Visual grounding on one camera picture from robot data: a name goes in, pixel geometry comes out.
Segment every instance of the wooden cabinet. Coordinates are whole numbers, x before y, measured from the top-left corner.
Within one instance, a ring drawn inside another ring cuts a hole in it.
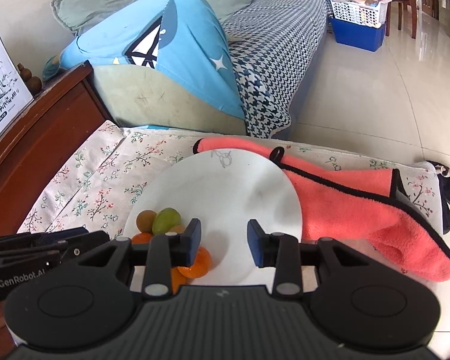
[[[54,79],[0,137],[0,235],[14,234],[51,178],[110,116],[89,63]]]

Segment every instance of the white basket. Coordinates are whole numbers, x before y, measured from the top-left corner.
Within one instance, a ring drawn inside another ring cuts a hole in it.
[[[380,28],[387,20],[387,5],[390,2],[380,1],[376,7],[368,7],[350,1],[330,0],[336,19]]]

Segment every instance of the orange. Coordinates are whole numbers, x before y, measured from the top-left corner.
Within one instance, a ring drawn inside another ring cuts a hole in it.
[[[153,235],[150,233],[139,233],[132,238],[132,244],[148,244]]]
[[[182,225],[176,225],[173,226],[169,232],[173,232],[173,233],[177,233],[177,234],[182,234],[185,231],[186,227],[182,226]]]
[[[189,279],[198,279],[205,276],[212,268],[212,257],[207,249],[199,246],[195,263],[191,267],[179,266],[178,271]]]
[[[183,276],[177,268],[172,268],[172,291],[174,294],[179,290],[180,286],[187,282],[187,278]]]

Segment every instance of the blue plastic bin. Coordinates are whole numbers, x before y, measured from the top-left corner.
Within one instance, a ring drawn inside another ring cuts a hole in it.
[[[380,28],[361,26],[348,21],[331,18],[337,43],[358,47],[364,50],[377,51],[385,36],[385,23]]]

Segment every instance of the wooden furniture edge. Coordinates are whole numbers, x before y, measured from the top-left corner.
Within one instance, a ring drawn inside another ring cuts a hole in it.
[[[48,99],[46,102],[40,103],[43,95],[46,93],[43,91],[36,99],[20,113],[20,115],[7,127],[7,129],[0,136],[0,165],[15,147],[15,145],[22,139],[22,137],[30,130],[30,128],[54,105],[56,104],[70,89],[75,85],[84,81],[85,87],[97,104],[97,108],[104,114],[109,115],[108,112],[101,105],[100,100],[96,97],[95,93],[91,89],[90,85],[85,81],[85,78],[92,72],[92,66],[87,61],[77,68],[75,68],[66,80],[60,80],[55,89],[56,93],[52,99]],[[34,107],[37,108],[35,113],[31,114],[29,110]]]

